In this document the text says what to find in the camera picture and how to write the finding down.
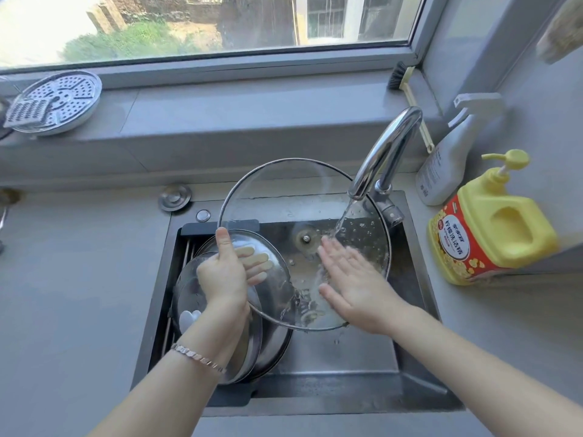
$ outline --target tree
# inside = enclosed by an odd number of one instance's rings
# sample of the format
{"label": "tree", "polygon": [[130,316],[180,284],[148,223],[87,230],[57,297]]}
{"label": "tree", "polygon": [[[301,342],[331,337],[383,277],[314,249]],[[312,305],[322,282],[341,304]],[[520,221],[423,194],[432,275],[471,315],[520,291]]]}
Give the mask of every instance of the tree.
{"label": "tree", "polygon": [[65,44],[62,58],[71,63],[199,53],[194,36],[174,36],[165,22],[141,21],[123,31],[88,34]]}

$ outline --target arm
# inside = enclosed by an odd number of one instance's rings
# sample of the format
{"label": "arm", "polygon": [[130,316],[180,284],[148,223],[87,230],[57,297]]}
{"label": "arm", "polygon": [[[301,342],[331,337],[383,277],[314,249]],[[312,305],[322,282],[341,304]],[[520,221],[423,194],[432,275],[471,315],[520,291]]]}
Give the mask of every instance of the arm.
{"label": "arm", "polygon": [[328,284],[321,285],[320,292],[339,315],[370,333],[392,337],[492,433],[581,435],[581,406],[406,303],[357,250],[323,238],[318,251],[339,293]]}
{"label": "arm", "polygon": [[[207,308],[178,343],[221,367],[229,362],[249,313],[247,285],[266,278],[266,255],[237,259],[225,228],[216,233],[219,255],[197,270]],[[252,249],[238,249],[249,256]],[[178,352],[167,353],[90,437],[190,437],[219,381],[219,373]]]}

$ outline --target dish soap bottle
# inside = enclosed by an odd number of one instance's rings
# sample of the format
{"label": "dish soap bottle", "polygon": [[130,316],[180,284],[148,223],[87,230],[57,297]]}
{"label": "dish soap bottle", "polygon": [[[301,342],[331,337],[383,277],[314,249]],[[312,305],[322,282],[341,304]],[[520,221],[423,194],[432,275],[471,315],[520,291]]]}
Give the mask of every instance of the dish soap bottle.
{"label": "dish soap bottle", "polygon": [[461,187],[427,227],[433,257],[455,285],[470,285],[558,251],[557,234],[538,205],[506,191],[508,171],[526,167],[528,154],[510,150],[482,159],[501,160],[504,166]]}
{"label": "dish soap bottle", "polygon": [[415,176],[415,188],[425,205],[442,205],[458,188],[477,136],[506,109],[499,93],[461,94],[456,96],[454,105],[462,109],[448,123],[449,128],[455,129],[436,145]]}

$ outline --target gray countertop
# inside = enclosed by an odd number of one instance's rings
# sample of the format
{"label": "gray countertop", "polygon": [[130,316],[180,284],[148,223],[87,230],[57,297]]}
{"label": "gray countertop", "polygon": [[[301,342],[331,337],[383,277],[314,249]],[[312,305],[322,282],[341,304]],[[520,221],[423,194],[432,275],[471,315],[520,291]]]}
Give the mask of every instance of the gray countertop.
{"label": "gray countertop", "polygon": [[[583,298],[577,276],[512,277],[457,288],[439,275],[426,241],[435,210],[412,174],[407,201],[443,323],[485,350],[583,403]],[[278,193],[285,192],[278,185]],[[194,186],[220,200],[228,183]],[[66,436],[91,430],[127,394],[169,218],[159,188],[28,195],[1,232],[0,435]],[[217,417],[195,435],[489,435],[468,411]]]}

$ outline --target bracelet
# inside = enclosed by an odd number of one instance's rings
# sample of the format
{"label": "bracelet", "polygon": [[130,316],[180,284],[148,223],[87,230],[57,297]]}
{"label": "bracelet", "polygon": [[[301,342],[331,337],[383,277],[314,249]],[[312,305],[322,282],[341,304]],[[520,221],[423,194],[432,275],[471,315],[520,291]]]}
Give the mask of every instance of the bracelet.
{"label": "bracelet", "polygon": [[183,347],[182,345],[178,345],[177,343],[172,345],[172,347],[170,349],[174,350],[174,351],[178,351],[179,353],[184,354],[185,356],[187,356],[193,360],[196,360],[197,362],[200,362],[201,364],[206,365],[207,367],[211,367],[212,369],[215,369],[216,371],[218,371],[221,374],[225,374],[225,372],[227,371],[225,368],[218,366],[210,359],[208,359],[206,357],[202,357],[199,353],[191,351],[188,348]]}

